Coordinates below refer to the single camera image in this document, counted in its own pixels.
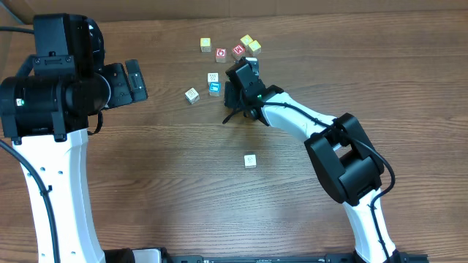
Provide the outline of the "red framed block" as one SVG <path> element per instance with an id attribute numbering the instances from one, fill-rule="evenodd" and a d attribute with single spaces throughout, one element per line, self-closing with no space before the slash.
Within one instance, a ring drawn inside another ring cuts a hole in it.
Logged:
<path id="1" fill-rule="evenodd" d="M 245 168 L 255 168 L 257 166 L 257 158 L 254 154 L 244 156 Z"/>

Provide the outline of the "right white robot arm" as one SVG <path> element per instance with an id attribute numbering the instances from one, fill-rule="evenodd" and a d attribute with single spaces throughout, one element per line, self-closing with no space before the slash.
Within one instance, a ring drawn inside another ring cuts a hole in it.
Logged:
<path id="1" fill-rule="evenodd" d="M 345 209 L 357 262 L 399 260 L 380 201 L 392 189 L 382 187 L 381 175 L 393 170 L 355 116 L 345 113 L 335 118 L 315 112 L 274 85 L 249 98 L 242 88 L 226 82 L 224 104 L 234 114 L 248 115 L 304 143 L 320 185 Z"/>

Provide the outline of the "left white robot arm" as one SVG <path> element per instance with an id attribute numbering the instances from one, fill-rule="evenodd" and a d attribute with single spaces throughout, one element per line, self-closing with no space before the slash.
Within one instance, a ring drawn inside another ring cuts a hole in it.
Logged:
<path id="1" fill-rule="evenodd" d="M 135 60 L 105 64 L 96 23 L 34 18 L 36 53 L 1 84 L 1 146 L 21 164 L 40 262 L 159 262 L 157 249 L 103 250 L 86 176 L 88 120 L 148 94 Z"/>

